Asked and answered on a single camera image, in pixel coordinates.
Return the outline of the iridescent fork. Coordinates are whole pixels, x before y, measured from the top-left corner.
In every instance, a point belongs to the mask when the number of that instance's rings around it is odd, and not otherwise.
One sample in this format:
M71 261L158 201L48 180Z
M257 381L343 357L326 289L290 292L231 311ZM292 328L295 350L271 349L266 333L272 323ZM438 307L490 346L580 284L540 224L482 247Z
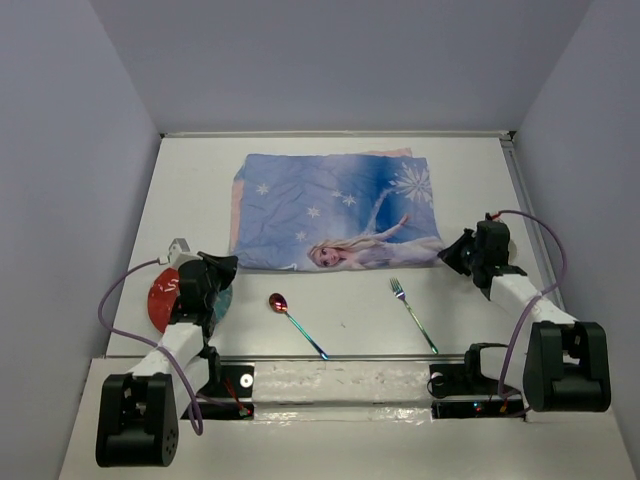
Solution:
M391 290L393 291L394 296L399 301L402 302L402 304L404 305L405 309L407 310L407 312L409 313L409 315L411 316L411 318L415 322L417 328L419 329L419 331L421 332L422 336L426 340L426 342L429 345L431 351L435 355L438 355L439 354L439 349L437 348L437 346L435 345L434 341L431 339L430 335L428 334L427 330L425 329L425 327L422 325L421 321L419 320L419 318L415 314L413 308L411 307L411 305L407 301L406 293L405 293L402 285L400 284L399 280L397 278L395 278L395 277L392 277L390 279L390 287L391 287Z

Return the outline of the red and teal plate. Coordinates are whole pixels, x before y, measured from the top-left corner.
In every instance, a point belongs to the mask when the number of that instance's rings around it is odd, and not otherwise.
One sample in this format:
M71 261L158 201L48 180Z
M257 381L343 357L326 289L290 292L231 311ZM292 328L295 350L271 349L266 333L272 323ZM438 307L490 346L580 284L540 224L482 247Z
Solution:
M179 275L174 268L167 268L152 283L147 296L147 313L154 328L164 333L174 302L179 295ZM233 286L221 291L214 302L216 323L227 315L233 299Z

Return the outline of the blue princess placemat cloth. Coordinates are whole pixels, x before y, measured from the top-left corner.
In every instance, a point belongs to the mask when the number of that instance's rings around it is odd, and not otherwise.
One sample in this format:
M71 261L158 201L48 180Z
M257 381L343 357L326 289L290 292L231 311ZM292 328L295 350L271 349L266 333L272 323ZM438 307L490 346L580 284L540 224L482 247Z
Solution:
M233 181L230 252L245 269L431 267L443 248L429 164L409 150L250 154Z

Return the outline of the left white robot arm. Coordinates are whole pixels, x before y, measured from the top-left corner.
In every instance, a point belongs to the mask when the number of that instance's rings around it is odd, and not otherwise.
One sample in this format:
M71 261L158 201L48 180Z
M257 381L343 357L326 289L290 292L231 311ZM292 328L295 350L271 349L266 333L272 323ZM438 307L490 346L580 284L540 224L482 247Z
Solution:
M177 294L161 339L135 335L150 352L102 385L95 446L99 467L169 466L182 416L202 434L198 395L215 392L223 378L220 356L209 343L217 321L214 305L235 279L237 266L234 256L203 252L172 261Z

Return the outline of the pale yellow cup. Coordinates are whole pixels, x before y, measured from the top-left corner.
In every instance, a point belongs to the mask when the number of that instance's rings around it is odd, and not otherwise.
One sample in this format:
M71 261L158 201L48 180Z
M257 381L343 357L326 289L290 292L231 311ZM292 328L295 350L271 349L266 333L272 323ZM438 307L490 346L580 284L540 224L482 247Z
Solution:
M508 252L509 252L509 261L514 262L518 256L518 247L513 240L509 241Z

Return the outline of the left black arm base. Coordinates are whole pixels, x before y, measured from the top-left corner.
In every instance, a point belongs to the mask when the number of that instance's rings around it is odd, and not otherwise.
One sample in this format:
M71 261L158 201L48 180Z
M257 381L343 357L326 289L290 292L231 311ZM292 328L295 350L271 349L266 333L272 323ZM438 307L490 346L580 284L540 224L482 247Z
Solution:
M220 380L209 382L196 394L204 420L246 421L254 417L255 366L223 363Z

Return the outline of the iridescent spoon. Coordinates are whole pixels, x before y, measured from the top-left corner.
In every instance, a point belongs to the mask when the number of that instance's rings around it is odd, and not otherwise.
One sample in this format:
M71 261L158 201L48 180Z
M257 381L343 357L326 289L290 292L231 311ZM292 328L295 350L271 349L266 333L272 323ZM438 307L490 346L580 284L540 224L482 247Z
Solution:
M268 300L271 309L279 314L283 314L294 325L299 333L310 343L310 345L319 354L322 360L328 361L329 356L324 349L309 335L309 333L299 324L299 322L289 313L288 303L284 296L280 293L272 293Z

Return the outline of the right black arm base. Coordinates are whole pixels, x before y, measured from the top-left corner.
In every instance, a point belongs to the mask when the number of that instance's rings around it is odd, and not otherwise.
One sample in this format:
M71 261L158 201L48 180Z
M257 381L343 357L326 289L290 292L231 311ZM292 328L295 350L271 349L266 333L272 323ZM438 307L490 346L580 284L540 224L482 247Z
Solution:
M527 415L519 393L503 399L497 380L470 373L463 364L430 365L426 387L434 420L525 419Z

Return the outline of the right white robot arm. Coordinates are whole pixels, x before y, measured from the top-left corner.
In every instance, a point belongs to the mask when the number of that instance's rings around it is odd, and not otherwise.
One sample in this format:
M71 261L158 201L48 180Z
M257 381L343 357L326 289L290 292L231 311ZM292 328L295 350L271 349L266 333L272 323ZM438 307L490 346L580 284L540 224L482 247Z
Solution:
M498 377L496 393L504 400L522 394L536 412L605 412L611 405L607 337L596 322L569 315L537 289L528 274L509 260L511 234L496 215L466 229L439 259L471 278L485 298L519 316ZM506 377L519 334L530 322L520 387Z

